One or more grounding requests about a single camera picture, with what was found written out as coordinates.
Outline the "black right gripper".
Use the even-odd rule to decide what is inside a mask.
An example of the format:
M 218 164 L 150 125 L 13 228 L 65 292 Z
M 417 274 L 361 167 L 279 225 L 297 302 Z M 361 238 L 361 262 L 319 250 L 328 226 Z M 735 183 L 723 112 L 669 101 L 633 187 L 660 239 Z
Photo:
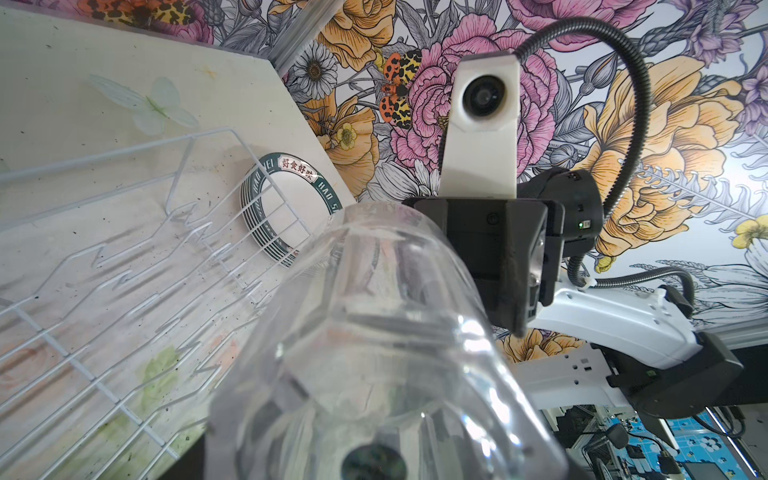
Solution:
M 590 172 L 554 168 L 503 199 L 413 197 L 405 205 L 446 235 L 479 291 L 490 323 L 522 336 L 554 300 L 563 259 L 591 250 L 603 204 Z

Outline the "clear glass cup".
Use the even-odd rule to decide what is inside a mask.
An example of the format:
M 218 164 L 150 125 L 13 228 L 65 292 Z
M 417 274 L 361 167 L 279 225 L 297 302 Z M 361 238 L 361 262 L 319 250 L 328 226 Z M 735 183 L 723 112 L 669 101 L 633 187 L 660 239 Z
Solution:
M 400 204 L 335 213 L 210 405 L 208 479 L 563 479 L 469 273 Z

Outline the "dark green rimmed plate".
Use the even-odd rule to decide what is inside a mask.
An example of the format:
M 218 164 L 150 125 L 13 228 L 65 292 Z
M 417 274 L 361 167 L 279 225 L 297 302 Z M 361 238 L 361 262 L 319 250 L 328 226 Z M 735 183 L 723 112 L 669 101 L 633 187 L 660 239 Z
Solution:
M 289 267 L 302 246 L 343 209 L 331 182 L 309 162 L 288 153 L 262 156 L 240 187 L 245 225 L 272 260 Z

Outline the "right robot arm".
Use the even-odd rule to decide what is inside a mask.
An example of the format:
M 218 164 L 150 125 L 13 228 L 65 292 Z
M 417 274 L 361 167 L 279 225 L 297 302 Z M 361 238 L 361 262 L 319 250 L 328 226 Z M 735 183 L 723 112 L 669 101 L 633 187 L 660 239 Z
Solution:
M 630 291 L 624 281 L 577 287 L 562 276 L 561 260 L 584 252 L 602 224 L 589 172 L 550 170 L 522 183 L 511 200 L 416 196 L 407 205 L 447 236 L 493 326 L 587 342 L 594 362 L 571 354 L 552 379 L 519 373 L 541 407 L 572 398 L 679 419 L 718 405 L 741 374 L 741 362 L 717 336 L 691 327 L 695 288 L 685 271 L 677 271 L 680 288 L 653 293 Z

